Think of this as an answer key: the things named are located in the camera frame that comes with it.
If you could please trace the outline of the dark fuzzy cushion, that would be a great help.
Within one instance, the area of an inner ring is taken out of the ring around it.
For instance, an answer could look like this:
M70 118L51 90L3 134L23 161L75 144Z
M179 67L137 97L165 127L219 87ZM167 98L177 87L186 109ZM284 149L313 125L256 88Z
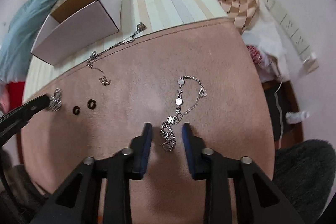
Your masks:
M324 140L309 139L275 153L273 183L305 223L321 216L335 180L335 150Z

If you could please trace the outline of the black garment on floor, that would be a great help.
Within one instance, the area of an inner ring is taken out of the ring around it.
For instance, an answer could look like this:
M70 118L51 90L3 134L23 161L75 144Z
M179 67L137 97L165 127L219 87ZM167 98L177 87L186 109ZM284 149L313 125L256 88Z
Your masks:
M263 88L272 122L273 138L274 141L279 141L280 137L294 128L294 125L286 121L286 114L293 109L284 84L270 81L264 83Z

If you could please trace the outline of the teal blue duvet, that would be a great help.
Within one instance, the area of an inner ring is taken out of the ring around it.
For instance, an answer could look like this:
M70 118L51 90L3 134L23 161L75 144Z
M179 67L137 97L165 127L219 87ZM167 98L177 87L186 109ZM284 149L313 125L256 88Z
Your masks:
M58 0L27 0L14 15L1 44L1 85L27 77L37 33Z

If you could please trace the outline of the white crumpled sock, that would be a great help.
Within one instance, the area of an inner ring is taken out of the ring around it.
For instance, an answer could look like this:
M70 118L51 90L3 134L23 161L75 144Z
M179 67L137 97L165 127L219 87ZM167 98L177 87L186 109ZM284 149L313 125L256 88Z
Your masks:
M310 114L308 111L299 112L287 112L285 114L287 124L298 124L309 118Z

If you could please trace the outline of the white bag red print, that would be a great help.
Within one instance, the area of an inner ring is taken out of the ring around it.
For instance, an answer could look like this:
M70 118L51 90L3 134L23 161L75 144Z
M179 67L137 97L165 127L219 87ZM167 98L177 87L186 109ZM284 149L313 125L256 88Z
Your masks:
M277 74L272 67L273 60L257 46L246 45L251 59L256 67L259 79L262 83L272 81L277 78Z

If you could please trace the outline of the white cardboard box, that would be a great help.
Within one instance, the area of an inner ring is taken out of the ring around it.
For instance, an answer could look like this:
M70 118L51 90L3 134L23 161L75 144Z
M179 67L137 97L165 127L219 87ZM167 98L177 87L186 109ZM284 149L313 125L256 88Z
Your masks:
M120 31L122 0L67 0L48 14L31 54L49 65Z

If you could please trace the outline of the striped table cloth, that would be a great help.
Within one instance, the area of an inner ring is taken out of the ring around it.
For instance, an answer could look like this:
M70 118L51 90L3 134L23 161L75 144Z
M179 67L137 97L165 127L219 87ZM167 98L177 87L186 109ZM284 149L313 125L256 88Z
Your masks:
M92 52L100 53L131 36L140 22L146 26L144 34L151 34L183 24L226 16L227 13L217 0L122 0L120 32L70 55L56 67L33 57L26 78L23 101L27 101L64 72L86 61Z

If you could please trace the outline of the white wall socket strip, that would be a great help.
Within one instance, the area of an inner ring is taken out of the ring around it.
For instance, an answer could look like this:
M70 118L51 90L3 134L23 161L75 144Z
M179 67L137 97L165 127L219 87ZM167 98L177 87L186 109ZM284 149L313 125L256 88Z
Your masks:
M302 34L298 24L291 18L289 12L277 0L262 1L274 20L281 26L290 39L306 73L309 74L315 71L319 67L317 56L310 43Z

